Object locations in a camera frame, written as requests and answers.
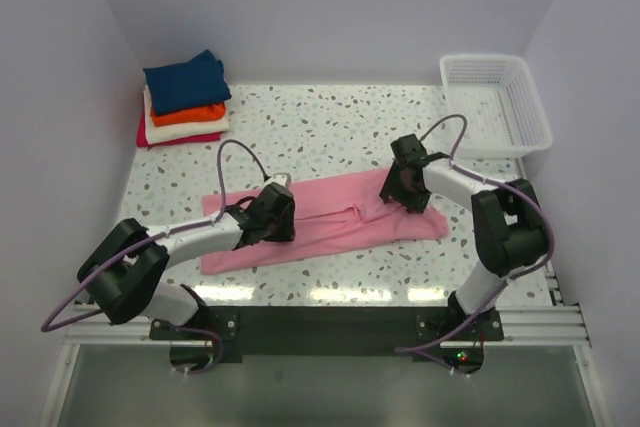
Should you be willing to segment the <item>pink t shirt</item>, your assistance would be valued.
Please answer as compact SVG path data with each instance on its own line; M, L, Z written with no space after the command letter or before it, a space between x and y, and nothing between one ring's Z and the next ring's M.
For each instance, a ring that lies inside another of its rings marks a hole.
M207 254L200 272L215 275L448 235L447 220L435 208L409 213L398 203L383 202L379 191L386 176L385 169L377 169L292 183L293 241Z

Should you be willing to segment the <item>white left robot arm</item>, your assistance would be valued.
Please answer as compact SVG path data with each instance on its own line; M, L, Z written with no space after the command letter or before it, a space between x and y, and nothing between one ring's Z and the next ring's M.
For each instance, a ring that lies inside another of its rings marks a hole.
M205 304L190 288L163 282L164 271L214 252L292 241L295 202L289 184L287 176L276 175L257 196L192 222L146 228L125 219L79 269L77 280L113 325L146 316L196 339L207 327Z

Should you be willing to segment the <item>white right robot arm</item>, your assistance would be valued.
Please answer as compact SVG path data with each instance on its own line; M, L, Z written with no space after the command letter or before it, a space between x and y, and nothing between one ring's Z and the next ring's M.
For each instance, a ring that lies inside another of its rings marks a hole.
M449 295L442 328L459 340L481 327L507 282L532 270L552 253L551 227L529 181L483 177L457 165L451 156L428 153L416 135L391 143L393 163L380 198L407 212L426 210L436 194L469 210L478 261L465 282Z

